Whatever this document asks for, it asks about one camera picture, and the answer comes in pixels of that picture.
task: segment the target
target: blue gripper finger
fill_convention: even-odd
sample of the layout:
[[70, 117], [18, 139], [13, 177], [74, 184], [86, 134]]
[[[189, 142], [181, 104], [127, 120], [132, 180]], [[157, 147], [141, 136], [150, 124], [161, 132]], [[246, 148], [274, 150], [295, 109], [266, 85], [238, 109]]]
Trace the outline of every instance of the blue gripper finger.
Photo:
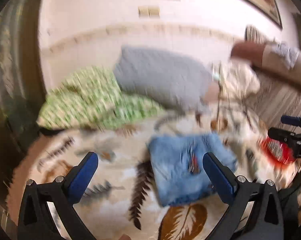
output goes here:
[[283, 124], [288, 124], [288, 125], [293, 125], [293, 126], [300, 126], [300, 118], [299, 117], [283, 115], [280, 118], [280, 122], [283, 123]]
[[78, 203], [98, 166], [98, 157], [94, 152], [89, 152], [78, 166], [75, 166], [66, 176], [67, 199], [71, 204]]
[[204, 155], [203, 167], [220, 199], [232, 205], [237, 190], [236, 177], [232, 171], [223, 166], [213, 153]]

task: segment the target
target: metal screw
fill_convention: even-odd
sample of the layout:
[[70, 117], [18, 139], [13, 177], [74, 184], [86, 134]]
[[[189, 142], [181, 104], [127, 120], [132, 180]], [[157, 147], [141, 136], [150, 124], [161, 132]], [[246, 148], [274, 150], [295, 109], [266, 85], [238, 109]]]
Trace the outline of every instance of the metal screw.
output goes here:
[[246, 179], [245, 179], [244, 176], [238, 176], [237, 180], [238, 180], [239, 182], [245, 182], [245, 181], [246, 181]]
[[57, 183], [60, 183], [60, 182], [62, 182], [64, 180], [64, 177], [63, 176], [58, 176], [56, 179], [55, 179], [55, 181], [57, 182]]
[[267, 184], [270, 185], [270, 186], [273, 186], [274, 182], [271, 179], [269, 179], [269, 180], [267, 180]]
[[32, 180], [32, 179], [29, 179], [29, 180], [26, 182], [26, 184], [27, 184], [28, 186], [30, 186], [30, 185], [32, 185], [32, 184], [33, 184], [33, 182], [34, 182], [34, 180]]

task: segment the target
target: gray pillow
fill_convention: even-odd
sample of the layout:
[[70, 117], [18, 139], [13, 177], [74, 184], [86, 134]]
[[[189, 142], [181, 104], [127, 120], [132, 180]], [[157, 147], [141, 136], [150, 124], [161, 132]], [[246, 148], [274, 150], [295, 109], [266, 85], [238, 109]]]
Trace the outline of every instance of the gray pillow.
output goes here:
[[202, 63], [164, 50], [122, 47], [114, 74], [122, 91], [137, 93], [164, 107], [202, 112], [201, 97], [212, 82]]

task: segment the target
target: red object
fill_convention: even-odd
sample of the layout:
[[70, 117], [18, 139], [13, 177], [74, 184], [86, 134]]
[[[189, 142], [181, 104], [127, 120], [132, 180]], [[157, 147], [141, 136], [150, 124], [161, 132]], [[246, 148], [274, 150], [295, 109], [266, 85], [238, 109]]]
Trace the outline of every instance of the red object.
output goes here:
[[[276, 152], [273, 152], [274, 148], [271, 147], [271, 145], [274, 144], [277, 146], [277, 149], [275, 149]], [[260, 145], [269, 160], [279, 168], [285, 169], [289, 164], [295, 161], [293, 151], [286, 143], [281, 143], [267, 137]]]

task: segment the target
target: folded blue denim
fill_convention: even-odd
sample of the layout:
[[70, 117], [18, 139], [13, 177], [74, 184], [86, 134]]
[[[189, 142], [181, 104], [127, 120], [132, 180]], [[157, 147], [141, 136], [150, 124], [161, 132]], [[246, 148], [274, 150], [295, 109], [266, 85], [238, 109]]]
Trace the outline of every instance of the folded blue denim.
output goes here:
[[[205, 153], [214, 153], [232, 171], [236, 168], [235, 155], [223, 146], [216, 133], [160, 136], [151, 140], [148, 149], [162, 206], [188, 204], [213, 193], [203, 168]], [[199, 168], [196, 173], [190, 171], [194, 162]]]

